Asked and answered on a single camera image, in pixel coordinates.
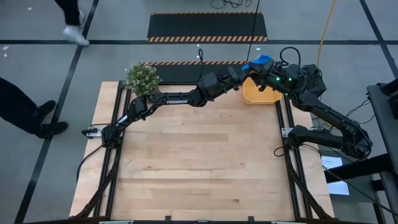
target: yellow container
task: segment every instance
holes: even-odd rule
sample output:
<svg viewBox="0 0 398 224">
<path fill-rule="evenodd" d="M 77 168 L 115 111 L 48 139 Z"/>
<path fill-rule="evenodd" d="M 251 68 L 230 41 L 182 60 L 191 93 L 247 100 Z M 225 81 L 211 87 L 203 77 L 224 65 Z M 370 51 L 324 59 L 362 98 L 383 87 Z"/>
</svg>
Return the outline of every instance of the yellow container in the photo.
<svg viewBox="0 0 398 224">
<path fill-rule="evenodd" d="M 269 105 L 282 98 L 282 94 L 278 91 L 272 91 L 267 87 L 260 92 L 251 78 L 246 79 L 243 83 L 243 101 L 247 105 Z"/>
</svg>

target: green plant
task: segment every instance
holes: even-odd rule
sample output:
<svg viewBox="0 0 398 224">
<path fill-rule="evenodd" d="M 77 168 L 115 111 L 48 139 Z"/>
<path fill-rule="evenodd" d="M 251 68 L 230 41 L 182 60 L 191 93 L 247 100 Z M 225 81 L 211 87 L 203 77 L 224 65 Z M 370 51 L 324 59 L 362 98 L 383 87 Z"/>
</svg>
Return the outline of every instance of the green plant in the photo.
<svg viewBox="0 0 398 224">
<path fill-rule="evenodd" d="M 131 89 L 137 96 L 153 94 L 162 81 L 156 75 L 156 68 L 148 64 L 132 65 L 131 68 L 125 68 L 126 88 Z"/>
</svg>

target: black shoe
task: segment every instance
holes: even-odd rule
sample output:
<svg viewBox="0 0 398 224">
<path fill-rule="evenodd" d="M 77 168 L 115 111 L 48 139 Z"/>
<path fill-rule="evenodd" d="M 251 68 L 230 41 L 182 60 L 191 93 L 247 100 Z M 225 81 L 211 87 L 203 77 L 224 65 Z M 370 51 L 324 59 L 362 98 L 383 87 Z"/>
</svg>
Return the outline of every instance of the black shoe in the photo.
<svg viewBox="0 0 398 224">
<path fill-rule="evenodd" d="M 46 103 L 44 103 L 42 106 L 38 107 L 38 113 L 39 113 L 39 119 L 40 123 L 43 122 L 44 118 L 51 113 L 52 110 L 54 110 L 55 106 L 57 103 L 53 100 L 49 100 Z"/>
<path fill-rule="evenodd" d="M 68 123 L 58 122 L 55 124 L 42 124 L 42 131 L 36 134 L 39 138 L 48 138 L 63 133 L 68 128 Z"/>
</svg>

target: orange striped tape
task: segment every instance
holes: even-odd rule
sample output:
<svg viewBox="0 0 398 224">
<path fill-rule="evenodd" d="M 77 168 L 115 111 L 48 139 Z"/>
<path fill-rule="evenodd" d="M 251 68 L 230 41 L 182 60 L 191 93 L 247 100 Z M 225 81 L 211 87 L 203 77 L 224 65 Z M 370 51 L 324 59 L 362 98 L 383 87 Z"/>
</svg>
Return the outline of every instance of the orange striped tape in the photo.
<svg viewBox="0 0 398 224">
<path fill-rule="evenodd" d="M 244 65 L 246 61 L 206 61 L 205 65 Z M 199 65 L 201 62 L 139 62 L 139 65 Z"/>
<path fill-rule="evenodd" d="M 256 12 L 154 12 L 151 15 L 189 15 L 189 14 L 254 14 Z"/>
<path fill-rule="evenodd" d="M 148 42 L 245 42 L 250 41 L 251 36 L 193 36 L 193 37 L 148 37 Z M 253 41 L 267 41 L 264 36 L 254 36 Z"/>
</svg>

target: black pants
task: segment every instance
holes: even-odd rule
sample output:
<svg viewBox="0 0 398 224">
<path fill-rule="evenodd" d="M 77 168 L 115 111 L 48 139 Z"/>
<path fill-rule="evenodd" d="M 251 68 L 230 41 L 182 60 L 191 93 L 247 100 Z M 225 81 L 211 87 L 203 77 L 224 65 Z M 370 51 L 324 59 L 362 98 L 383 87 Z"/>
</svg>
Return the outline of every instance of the black pants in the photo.
<svg viewBox="0 0 398 224">
<path fill-rule="evenodd" d="M 55 0 L 55 2 L 63 10 L 67 25 L 80 26 L 77 0 Z"/>
<path fill-rule="evenodd" d="M 36 104 L 9 81 L 0 78 L 0 117 L 31 133 L 41 131 Z"/>
</svg>

